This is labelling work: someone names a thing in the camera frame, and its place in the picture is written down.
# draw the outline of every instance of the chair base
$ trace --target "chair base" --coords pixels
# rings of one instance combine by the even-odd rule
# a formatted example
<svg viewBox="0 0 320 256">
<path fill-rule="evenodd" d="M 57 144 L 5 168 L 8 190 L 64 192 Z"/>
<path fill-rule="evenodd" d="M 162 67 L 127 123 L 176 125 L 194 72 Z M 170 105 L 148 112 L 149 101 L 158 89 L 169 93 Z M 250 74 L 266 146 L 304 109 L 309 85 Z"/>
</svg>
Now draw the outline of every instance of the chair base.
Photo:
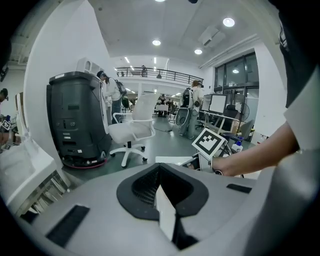
<svg viewBox="0 0 320 256">
<path fill-rule="evenodd" d="M 114 150 L 111 150 L 110 151 L 110 155 L 114 155 L 115 153 L 117 152 L 125 152 L 124 153 L 124 157 L 122 159 L 122 163 L 121 163 L 121 166 L 123 168 L 126 168 L 127 167 L 127 160 L 128 160 L 128 157 L 129 157 L 129 154 L 130 153 L 135 153 L 135 154 L 138 154 L 140 156 L 143 157 L 143 160 L 146 161 L 147 160 L 147 156 L 145 153 L 139 151 L 137 148 L 141 147 L 142 150 L 145 148 L 145 146 L 143 144 L 134 144 L 132 145 L 131 147 L 120 147 L 120 148 L 117 148 L 117 149 L 114 149 Z"/>
</svg>

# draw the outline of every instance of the gray plastic surface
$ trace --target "gray plastic surface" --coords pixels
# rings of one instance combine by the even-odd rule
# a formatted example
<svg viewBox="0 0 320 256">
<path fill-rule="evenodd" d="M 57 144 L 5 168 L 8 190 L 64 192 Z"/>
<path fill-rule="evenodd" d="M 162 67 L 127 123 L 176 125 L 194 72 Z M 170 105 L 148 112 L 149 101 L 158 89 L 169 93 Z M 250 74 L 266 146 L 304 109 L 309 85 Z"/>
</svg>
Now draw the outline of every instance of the gray plastic surface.
<svg viewBox="0 0 320 256">
<path fill-rule="evenodd" d="M 199 242 L 179 251 L 161 231 L 157 221 L 134 218 L 118 202 L 118 185 L 127 177 L 150 166 L 146 164 L 88 181 L 51 205 L 34 221 L 33 227 L 46 235 L 78 204 L 89 207 L 90 211 L 65 247 L 73 253 L 95 256 L 223 255 L 226 249 L 230 250 L 230 242 L 234 237 L 259 213 L 272 176 L 272 171 L 264 171 L 256 181 L 170 164 L 176 170 L 203 182 L 209 190 L 209 199 L 200 212 L 182 219 L 185 232 Z M 253 189 L 250 194 L 246 194 L 226 188 L 231 183 Z M 250 228 L 246 230 L 240 234 L 243 243 L 240 242 L 238 246 L 245 246 Z"/>
<path fill-rule="evenodd" d="M 92 179 L 62 200 L 51 205 L 32 224 L 46 235 L 74 206 L 90 208 L 65 249 L 86 256 L 174 255 L 178 251 L 157 221 L 141 220 L 129 214 L 118 202 L 121 181 L 142 171 L 146 164 Z"/>
</svg>

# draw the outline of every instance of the hand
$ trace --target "hand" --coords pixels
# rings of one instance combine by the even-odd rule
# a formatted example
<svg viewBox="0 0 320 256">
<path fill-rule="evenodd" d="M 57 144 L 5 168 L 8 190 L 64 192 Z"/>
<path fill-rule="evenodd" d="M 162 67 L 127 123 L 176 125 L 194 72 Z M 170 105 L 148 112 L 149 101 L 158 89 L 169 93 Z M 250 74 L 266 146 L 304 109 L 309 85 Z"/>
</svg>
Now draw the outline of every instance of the hand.
<svg viewBox="0 0 320 256">
<path fill-rule="evenodd" d="M 214 157 L 212 159 L 212 168 L 219 170 L 224 176 L 237 176 L 251 172 L 250 162 L 246 158 L 233 154 L 228 157 Z"/>
</svg>

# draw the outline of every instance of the glass railing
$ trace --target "glass railing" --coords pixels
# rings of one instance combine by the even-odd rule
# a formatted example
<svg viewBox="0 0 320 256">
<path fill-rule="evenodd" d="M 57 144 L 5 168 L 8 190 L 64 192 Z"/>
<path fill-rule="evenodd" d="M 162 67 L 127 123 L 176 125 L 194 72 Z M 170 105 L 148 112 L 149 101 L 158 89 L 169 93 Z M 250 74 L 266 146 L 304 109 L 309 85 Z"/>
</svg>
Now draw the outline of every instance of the glass railing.
<svg viewBox="0 0 320 256">
<path fill-rule="evenodd" d="M 175 72 L 165 69 L 154 69 L 150 67 L 116 67 L 118 77 L 140 77 L 140 78 L 157 78 L 170 81 L 176 81 L 191 85 L 194 80 L 203 84 L 203 78 L 190 74 Z"/>
</svg>

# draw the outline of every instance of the white office chair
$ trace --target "white office chair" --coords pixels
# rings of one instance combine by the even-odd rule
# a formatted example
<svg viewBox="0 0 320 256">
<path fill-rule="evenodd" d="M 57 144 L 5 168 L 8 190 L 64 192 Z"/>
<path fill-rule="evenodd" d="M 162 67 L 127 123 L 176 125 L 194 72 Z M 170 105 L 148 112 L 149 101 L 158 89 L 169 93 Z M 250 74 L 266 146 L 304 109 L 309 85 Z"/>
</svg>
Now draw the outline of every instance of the white office chair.
<svg viewBox="0 0 320 256">
<path fill-rule="evenodd" d="M 110 155 L 114 157 L 117 152 L 125 152 L 121 166 L 127 167 L 127 160 L 130 153 L 136 153 L 142 156 L 143 161 L 147 161 L 146 155 L 138 150 L 141 147 L 145 149 L 143 144 L 133 144 L 143 139 L 155 136 L 156 131 L 152 123 L 152 113 L 154 111 L 159 94 L 144 94 L 139 97 L 135 103 L 132 113 L 114 113 L 113 118 L 117 121 L 116 115 L 132 116 L 132 120 L 123 123 L 116 123 L 109 126 L 109 133 L 112 139 L 117 144 L 125 144 L 126 147 L 121 147 L 110 151 Z"/>
</svg>

